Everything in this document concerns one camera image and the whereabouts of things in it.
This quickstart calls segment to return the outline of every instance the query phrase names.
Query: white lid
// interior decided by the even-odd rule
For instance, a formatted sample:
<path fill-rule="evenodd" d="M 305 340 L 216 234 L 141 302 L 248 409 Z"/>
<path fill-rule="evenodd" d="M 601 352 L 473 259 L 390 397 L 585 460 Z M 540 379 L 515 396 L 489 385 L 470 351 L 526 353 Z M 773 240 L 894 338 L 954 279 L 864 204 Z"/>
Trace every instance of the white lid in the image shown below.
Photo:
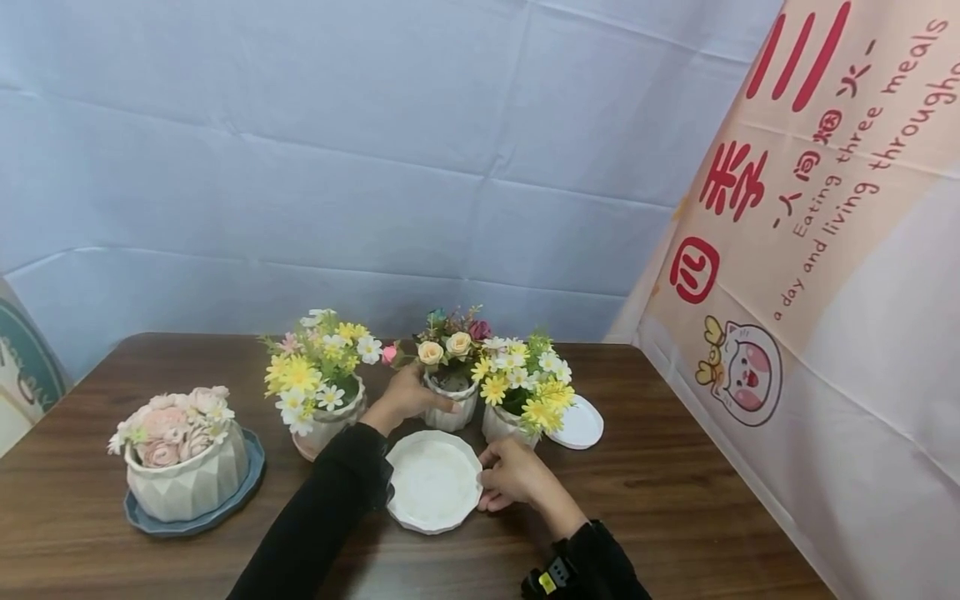
<path fill-rule="evenodd" d="M 586 450 L 600 441 L 603 417 L 586 398 L 573 397 L 573 406 L 564 413 L 564 428 L 547 434 L 551 440 L 574 450 Z"/>
<path fill-rule="evenodd" d="M 394 467 L 394 497 L 387 510 L 413 531 L 433 535 L 455 529 L 480 501 L 483 468 L 473 448 L 443 431 L 419 431 L 387 454 Z"/>

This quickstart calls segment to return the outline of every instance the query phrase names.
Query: flower arrangement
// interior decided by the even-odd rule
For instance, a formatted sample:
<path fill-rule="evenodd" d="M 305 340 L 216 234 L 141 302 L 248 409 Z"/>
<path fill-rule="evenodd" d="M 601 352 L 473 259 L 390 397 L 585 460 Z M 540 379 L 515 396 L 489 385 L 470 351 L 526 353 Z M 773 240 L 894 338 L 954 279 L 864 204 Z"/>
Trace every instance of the flower arrangement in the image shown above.
<path fill-rule="evenodd" d="M 223 386 L 154 396 L 117 425 L 107 453 L 119 455 L 130 444 L 145 468 L 185 463 L 227 438 L 234 417 L 227 396 Z"/>
<path fill-rule="evenodd" d="M 376 364 L 383 353 L 366 327 L 340 321 L 329 308 L 311 310 L 282 341 L 264 342 L 271 354 L 266 396 L 279 396 L 283 423 L 300 436 L 313 431 L 318 411 L 332 413 L 356 399 L 357 365 Z"/>
<path fill-rule="evenodd" d="M 469 385 L 470 369 L 483 354 L 484 340 L 491 335 L 490 324 L 476 318 L 480 308 L 472 306 L 466 315 L 457 310 L 447 315 L 442 308 L 430 311 L 426 316 L 427 328 L 414 335 L 417 355 L 404 355 L 396 343 L 386 348 L 384 362 L 400 368 L 407 358 L 417 360 L 441 387 L 458 379 Z"/>
<path fill-rule="evenodd" d="M 526 342 L 485 340 L 472 378 L 480 382 L 480 397 L 487 404 L 519 417 L 520 429 L 534 439 L 561 429 L 564 411 L 573 403 L 570 367 L 542 333 Z"/>

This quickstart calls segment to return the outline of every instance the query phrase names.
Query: white ceramic pot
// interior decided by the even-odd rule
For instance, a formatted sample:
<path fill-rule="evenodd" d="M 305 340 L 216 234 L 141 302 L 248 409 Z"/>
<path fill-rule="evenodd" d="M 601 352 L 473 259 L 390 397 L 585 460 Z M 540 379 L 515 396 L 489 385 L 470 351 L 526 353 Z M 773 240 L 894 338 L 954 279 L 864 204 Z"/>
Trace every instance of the white ceramic pot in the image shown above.
<path fill-rule="evenodd" d="M 354 375 L 357 380 L 357 395 L 346 405 L 333 411 L 316 410 L 313 412 L 313 431 L 305 436 L 294 435 L 294 444 L 300 454 L 309 461 L 317 458 L 321 450 L 326 448 L 333 436 L 347 425 L 353 425 L 367 412 L 367 389 L 363 379 Z"/>
<path fill-rule="evenodd" d="M 178 465 L 146 468 L 130 444 L 124 452 L 127 484 L 148 515 L 164 522 L 188 521 L 219 508 L 240 488 L 250 464 L 240 425 L 227 438 Z"/>
<path fill-rule="evenodd" d="M 436 408 L 428 408 L 423 413 L 423 422 L 447 433 L 460 431 L 467 426 L 473 417 L 473 409 L 477 405 L 477 395 L 480 393 L 479 382 L 474 381 L 468 388 L 460 392 L 450 392 L 440 387 L 440 385 L 428 374 L 424 374 L 423 382 L 426 387 L 441 396 L 446 396 L 460 404 L 459 413 L 445 413 Z"/>
<path fill-rule="evenodd" d="M 507 436 L 515 436 L 530 447 L 534 447 L 540 441 L 540 436 L 532 438 L 520 429 L 520 417 L 508 413 L 499 406 L 484 406 L 482 429 L 487 444 Z"/>

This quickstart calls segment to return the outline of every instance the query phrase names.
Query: poster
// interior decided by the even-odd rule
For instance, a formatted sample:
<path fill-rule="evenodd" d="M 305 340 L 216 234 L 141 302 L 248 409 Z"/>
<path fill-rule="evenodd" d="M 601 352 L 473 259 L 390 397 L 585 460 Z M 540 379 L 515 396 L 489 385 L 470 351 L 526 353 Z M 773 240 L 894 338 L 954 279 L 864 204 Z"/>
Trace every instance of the poster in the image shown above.
<path fill-rule="evenodd" d="M 608 341 L 841 598 L 960 589 L 960 5 L 788 0 Z"/>

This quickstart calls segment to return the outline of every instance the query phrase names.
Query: cartoon cat illustration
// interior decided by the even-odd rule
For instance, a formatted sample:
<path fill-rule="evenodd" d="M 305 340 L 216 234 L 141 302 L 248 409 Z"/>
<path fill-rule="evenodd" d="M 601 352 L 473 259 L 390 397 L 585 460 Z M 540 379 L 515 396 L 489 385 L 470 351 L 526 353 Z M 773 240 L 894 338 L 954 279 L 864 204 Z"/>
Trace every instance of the cartoon cat illustration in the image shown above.
<path fill-rule="evenodd" d="M 704 339 L 710 346 L 700 361 L 697 383 L 710 387 L 734 419 L 756 427 L 773 416 L 780 401 L 783 367 L 780 349 L 766 329 L 754 324 L 705 319 Z"/>

